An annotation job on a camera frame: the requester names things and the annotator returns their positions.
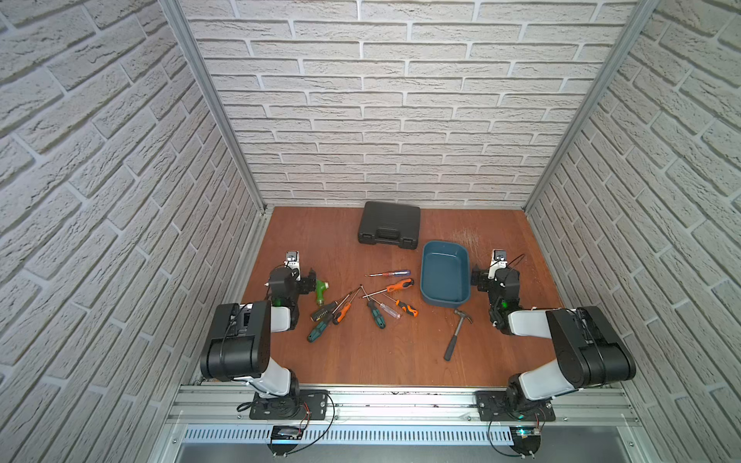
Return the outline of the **black yellow screwdriver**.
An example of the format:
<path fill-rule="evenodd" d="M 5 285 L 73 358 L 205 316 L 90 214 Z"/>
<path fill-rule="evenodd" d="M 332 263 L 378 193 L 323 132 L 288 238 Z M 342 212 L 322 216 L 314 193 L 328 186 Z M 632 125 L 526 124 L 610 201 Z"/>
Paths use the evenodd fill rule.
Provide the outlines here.
<path fill-rule="evenodd" d="M 318 310 L 316 310 L 316 312 L 311 314 L 311 320 L 313 322 L 320 322 L 320 320 L 327 318 L 328 316 L 330 316 L 330 318 L 333 318 L 335 312 L 337 311 L 337 308 L 339 308 L 342 302 L 347 298 L 347 295 L 344 298 L 332 301 L 320 307 Z"/>

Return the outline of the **green black screwdriver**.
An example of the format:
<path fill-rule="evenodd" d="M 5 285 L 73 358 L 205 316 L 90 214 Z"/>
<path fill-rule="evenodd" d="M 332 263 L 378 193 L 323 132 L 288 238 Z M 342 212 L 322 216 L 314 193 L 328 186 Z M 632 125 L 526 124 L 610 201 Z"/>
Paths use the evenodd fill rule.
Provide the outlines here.
<path fill-rule="evenodd" d="M 331 324 L 334 324 L 334 323 L 332 321 L 332 318 L 330 318 L 330 316 L 328 316 L 327 318 L 324 318 L 324 319 L 320 320 L 320 322 L 318 322 L 318 324 L 316 325 L 316 327 L 308 335 L 307 341 L 309 343 L 314 343 L 315 341 L 317 341 L 322 336 L 322 334 L 324 333 L 324 331 Z"/>
<path fill-rule="evenodd" d="M 376 301 L 374 301 L 374 299 L 372 299 L 372 297 L 370 297 L 370 295 L 368 295 L 363 286 L 361 286 L 361 291 L 362 293 L 364 293 L 364 299 L 367 302 L 367 306 L 371 310 L 370 312 L 372 314 L 372 318 L 374 319 L 374 323 L 379 329 L 385 329 L 386 322 L 378 304 L 376 303 Z"/>

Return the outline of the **orange slim screwdriver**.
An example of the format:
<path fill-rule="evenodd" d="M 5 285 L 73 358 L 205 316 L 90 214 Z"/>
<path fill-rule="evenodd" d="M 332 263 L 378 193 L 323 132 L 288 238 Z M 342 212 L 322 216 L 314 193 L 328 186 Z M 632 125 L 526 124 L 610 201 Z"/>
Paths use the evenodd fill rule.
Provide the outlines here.
<path fill-rule="evenodd" d="M 335 312 L 332 321 L 335 325 L 339 325 L 347 316 L 347 312 L 351 308 L 352 302 L 358 295 L 358 293 L 361 291 L 361 287 L 357 287 L 355 291 L 352 293 L 349 293 L 347 295 L 347 298 L 342 302 L 342 304 L 337 308 L 337 311 Z"/>

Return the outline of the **orange black curved screwdriver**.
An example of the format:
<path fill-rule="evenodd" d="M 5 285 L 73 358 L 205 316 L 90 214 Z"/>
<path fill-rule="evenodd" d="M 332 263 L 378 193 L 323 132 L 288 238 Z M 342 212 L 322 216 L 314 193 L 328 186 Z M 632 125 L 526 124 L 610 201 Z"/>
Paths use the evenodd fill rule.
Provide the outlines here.
<path fill-rule="evenodd" d="M 385 293 L 385 296 L 387 299 L 390 299 L 398 308 L 400 308 L 405 314 L 410 314 L 411 316 L 414 316 L 415 318 L 419 315 L 419 312 L 417 309 L 415 309 L 410 304 L 407 304 L 406 302 L 403 302 L 395 297 L 391 297 L 388 293 Z"/>

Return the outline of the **clear handle screwdriver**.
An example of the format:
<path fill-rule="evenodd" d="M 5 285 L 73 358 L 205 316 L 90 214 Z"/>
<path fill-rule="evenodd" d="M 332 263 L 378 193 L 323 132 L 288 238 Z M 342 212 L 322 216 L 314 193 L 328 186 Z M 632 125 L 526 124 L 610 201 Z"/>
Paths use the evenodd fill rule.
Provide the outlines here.
<path fill-rule="evenodd" d="M 371 296 L 367 296 L 367 299 L 369 299 L 370 302 L 374 302 L 374 304 L 376 304 L 376 306 L 378 306 L 382 311 L 386 312 L 386 314 L 388 314 L 388 316 L 391 316 L 392 318 L 395 318 L 395 319 L 400 319 L 401 318 L 401 315 L 395 309 L 391 308 L 390 306 L 388 306 L 388 305 L 386 305 L 386 304 L 384 304 L 384 303 L 382 303 L 380 301 L 377 301 L 376 299 L 372 298 Z"/>

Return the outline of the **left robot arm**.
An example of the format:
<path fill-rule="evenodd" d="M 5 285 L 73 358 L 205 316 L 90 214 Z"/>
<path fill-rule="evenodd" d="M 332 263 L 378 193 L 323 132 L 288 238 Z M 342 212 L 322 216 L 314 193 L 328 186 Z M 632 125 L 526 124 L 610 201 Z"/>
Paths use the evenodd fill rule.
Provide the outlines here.
<path fill-rule="evenodd" d="M 316 272 L 302 276 L 287 265 L 273 269 L 266 297 L 260 301 L 222 304 L 215 309 L 201 356 L 206 379 L 250 386 L 255 395 L 237 405 L 252 420 L 310 418 L 295 373 L 271 358 L 271 335 L 293 331 L 299 320 L 298 300 L 316 289 Z"/>

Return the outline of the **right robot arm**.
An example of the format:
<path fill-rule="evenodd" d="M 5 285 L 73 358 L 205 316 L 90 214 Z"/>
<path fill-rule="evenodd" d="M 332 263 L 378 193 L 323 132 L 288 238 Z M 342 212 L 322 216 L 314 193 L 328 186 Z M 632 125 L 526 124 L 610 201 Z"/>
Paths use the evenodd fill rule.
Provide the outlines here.
<path fill-rule="evenodd" d="M 503 403 L 509 413 L 523 415 L 553 397 L 635 377 L 632 353 L 600 308 L 526 310 L 520 305 L 520 273 L 510 266 L 475 268 L 471 284 L 487 294 L 490 321 L 502 334 L 552 341 L 553 361 L 509 379 Z"/>

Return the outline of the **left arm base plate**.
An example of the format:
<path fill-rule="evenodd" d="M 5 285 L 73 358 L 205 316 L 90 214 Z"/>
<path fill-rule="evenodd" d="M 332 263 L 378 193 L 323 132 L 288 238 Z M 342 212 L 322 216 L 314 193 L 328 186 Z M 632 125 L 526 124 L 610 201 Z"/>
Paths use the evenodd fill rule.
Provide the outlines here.
<path fill-rule="evenodd" d="M 308 390 L 298 395 L 262 399 L 254 395 L 249 407 L 251 420 L 319 420 L 325 419 L 329 405 L 328 391 Z"/>

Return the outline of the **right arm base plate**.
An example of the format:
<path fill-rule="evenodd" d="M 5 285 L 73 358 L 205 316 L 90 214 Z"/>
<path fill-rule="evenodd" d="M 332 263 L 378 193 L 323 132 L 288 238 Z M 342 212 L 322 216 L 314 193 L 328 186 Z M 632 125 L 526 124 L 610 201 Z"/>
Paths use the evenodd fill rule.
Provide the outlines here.
<path fill-rule="evenodd" d="M 530 401 L 506 390 L 477 391 L 476 405 L 480 420 L 555 422 L 556 416 L 550 401 Z"/>

